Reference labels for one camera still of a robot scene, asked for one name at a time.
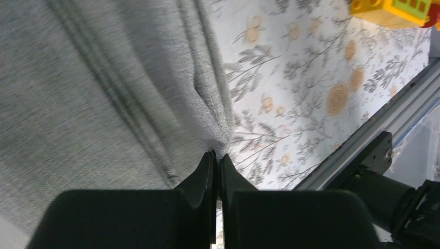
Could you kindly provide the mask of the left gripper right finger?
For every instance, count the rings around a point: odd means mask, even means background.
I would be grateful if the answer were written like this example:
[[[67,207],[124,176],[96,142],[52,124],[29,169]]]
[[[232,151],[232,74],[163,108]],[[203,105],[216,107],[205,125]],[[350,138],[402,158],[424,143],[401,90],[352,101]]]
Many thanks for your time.
[[[346,190],[256,189],[219,163],[225,248],[379,248],[371,216]]]

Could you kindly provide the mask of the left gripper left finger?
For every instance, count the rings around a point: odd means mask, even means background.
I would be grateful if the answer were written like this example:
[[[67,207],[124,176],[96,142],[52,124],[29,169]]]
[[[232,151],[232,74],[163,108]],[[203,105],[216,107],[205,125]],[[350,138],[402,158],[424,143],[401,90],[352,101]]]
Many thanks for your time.
[[[215,242],[216,156],[169,190],[60,193],[28,248],[210,248]]]

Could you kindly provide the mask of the grey cloth napkin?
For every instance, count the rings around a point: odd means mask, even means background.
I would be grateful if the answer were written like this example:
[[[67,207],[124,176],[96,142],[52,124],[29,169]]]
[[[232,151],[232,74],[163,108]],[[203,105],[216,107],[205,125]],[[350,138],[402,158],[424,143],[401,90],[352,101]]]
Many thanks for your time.
[[[74,188],[173,188],[233,134],[204,1],[1,1],[1,217]]]

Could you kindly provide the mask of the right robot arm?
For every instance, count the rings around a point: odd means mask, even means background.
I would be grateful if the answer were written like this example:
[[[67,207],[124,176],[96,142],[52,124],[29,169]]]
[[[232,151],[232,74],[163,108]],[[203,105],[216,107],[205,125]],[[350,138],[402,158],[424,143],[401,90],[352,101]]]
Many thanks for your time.
[[[413,188],[384,176],[392,163],[392,134],[381,132],[332,180],[366,204],[374,224],[391,234],[386,248],[439,248],[439,182]]]

